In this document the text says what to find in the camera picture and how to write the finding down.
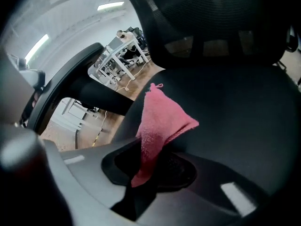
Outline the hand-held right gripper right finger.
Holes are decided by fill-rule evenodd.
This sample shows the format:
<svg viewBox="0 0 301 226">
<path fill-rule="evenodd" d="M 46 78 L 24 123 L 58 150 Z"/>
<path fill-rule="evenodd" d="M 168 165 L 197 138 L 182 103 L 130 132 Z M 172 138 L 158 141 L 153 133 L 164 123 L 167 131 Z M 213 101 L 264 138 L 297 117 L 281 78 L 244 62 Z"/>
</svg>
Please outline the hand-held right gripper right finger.
<svg viewBox="0 0 301 226">
<path fill-rule="evenodd" d="M 261 149 L 163 152 L 138 211 L 143 226 L 225 226 L 254 212 L 278 187 L 278 158 Z"/>
</svg>

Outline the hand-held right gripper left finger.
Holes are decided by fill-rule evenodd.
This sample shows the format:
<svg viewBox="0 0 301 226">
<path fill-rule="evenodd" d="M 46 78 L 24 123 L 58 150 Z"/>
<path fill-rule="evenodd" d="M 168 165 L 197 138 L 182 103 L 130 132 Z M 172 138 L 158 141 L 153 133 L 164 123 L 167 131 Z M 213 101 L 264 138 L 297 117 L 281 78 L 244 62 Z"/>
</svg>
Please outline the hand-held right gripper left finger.
<svg viewBox="0 0 301 226">
<path fill-rule="evenodd" d="M 44 140 L 50 170 L 67 202 L 73 225 L 136 225 L 110 209 L 123 198 L 125 187 L 114 185 L 101 169 L 105 155 L 132 142 L 133 138 L 61 153 L 53 141 Z"/>
</svg>

